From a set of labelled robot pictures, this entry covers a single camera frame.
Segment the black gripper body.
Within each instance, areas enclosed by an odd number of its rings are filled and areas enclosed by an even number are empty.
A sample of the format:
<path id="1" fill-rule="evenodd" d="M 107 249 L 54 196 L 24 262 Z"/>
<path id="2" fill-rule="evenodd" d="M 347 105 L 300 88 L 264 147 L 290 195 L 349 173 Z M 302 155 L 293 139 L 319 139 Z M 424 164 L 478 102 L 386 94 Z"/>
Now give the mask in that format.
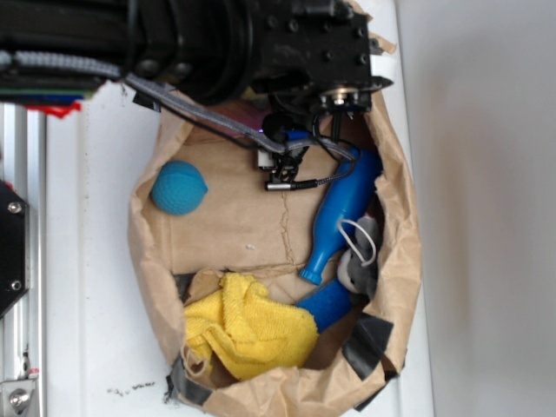
<path id="1" fill-rule="evenodd" d="M 256 1 L 260 62 L 250 84 L 298 114 L 368 111 L 394 60 L 347 1 Z"/>

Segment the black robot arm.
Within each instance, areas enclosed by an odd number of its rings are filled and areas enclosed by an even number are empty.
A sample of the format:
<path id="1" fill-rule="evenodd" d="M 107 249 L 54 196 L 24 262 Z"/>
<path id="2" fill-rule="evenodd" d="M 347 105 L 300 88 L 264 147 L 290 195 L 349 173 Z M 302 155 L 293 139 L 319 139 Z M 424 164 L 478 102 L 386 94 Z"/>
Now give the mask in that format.
<path id="1" fill-rule="evenodd" d="M 251 89 L 301 114 L 367 110 L 393 81 L 345 1 L 2 2 L 4 101 L 67 106 L 127 75 L 204 106 Z"/>

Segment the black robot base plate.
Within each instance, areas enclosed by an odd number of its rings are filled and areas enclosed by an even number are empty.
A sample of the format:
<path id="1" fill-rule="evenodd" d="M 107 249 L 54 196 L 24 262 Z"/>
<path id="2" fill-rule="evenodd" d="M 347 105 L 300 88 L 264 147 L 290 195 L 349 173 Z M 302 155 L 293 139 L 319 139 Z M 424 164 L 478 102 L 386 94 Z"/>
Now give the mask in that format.
<path id="1" fill-rule="evenodd" d="M 29 205 L 1 181 L 1 319 L 28 292 Z"/>

